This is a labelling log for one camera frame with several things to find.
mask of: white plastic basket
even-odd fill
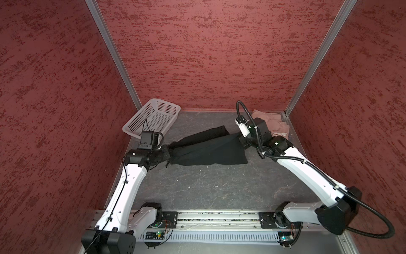
[[[143,124],[147,119],[151,131],[161,132],[165,135],[177,119],[180,106],[160,100],[150,99],[137,113],[123,126],[123,132],[141,139]]]

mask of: gray marble floor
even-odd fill
[[[225,125],[239,131],[235,113],[184,112],[165,135],[169,144],[188,135]],[[133,209],[158,202],[164,210],[274,210],[283,201],[316,202],[317,196],[289,170],[246,151],[247,165],[180,166],[161,163],[143,180]]]

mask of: red textured wall panel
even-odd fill
[[[291,118],[311,160],[386,215],[388,240],[356,236],[361,253],[405,253],[406,2],[358,0]],[[352,227],[384,232],[361,208]]]
[[[0,252],[77,253],[135,107],[83,0],[0,13]]]
[[[342,0],[100,0],[142,103],[283,111]]]

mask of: pink cloth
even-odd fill
[[[271,131],[272,136],[283,136],[289,139],[289,125],[282,121],[282,117],[278,113],[264,113],[254,110],[252,113],[253,118],[261,118],[265,121],[268,129]]]

